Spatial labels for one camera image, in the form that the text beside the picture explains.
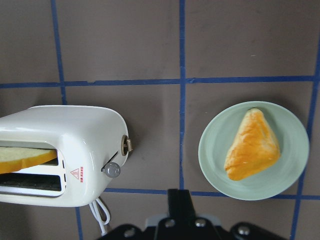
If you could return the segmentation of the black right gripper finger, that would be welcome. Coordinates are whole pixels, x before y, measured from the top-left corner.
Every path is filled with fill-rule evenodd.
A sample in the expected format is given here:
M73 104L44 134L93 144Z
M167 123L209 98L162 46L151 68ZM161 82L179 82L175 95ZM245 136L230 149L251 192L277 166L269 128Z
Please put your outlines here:
M180 240L183 238L182 200L183 190L167 191L168 215L156 221L156 225L141 230L133 224L123 224L110 233L100 237L101 240Z
M190 192L178 191L179 240L282 240L283 237L249 222L239 222L230 230L214 224L207 217L196 215Z

